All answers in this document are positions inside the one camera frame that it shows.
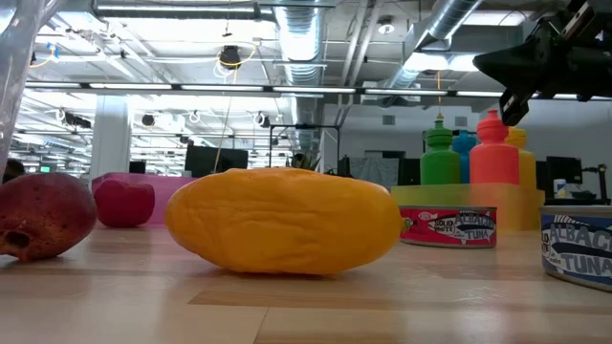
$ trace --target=desk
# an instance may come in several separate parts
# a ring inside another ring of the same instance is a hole
[[[610,343],[612,295],[540,267],[539,233],[497,249],[397,244],[335,276],[237,274],[164,228],[97,229],[60,258],[0,257],[2,343]]]

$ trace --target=blue tuna can label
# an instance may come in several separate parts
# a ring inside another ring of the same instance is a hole
[[[600,217],[582,207],[546,208],[541,219],[544,269],[558,278],[612,290],[612,208],[606,207],[609,214]]]

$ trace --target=blue bottle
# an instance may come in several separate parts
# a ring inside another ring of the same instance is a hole
[[[452,150],[461,156],[461,183],[470,183],[470,150],[476,145],[476,138],[462,130],[452,140]]]

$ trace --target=tuna can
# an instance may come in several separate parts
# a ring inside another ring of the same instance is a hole
[[[488,248],[497,243],[496,208],[477,206],[400,206],[401,240],[414,245]]]
[[[612,207],[543,206],[542,265],[551,276],[612,291]]]

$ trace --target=green bottle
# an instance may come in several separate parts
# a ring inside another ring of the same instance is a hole
[[[427,130],[428,151],[421,157],[421,184],[435,185],[461,182],[461,156],[450,150],[452,131],[443,126],[438,114],[435,127]]]

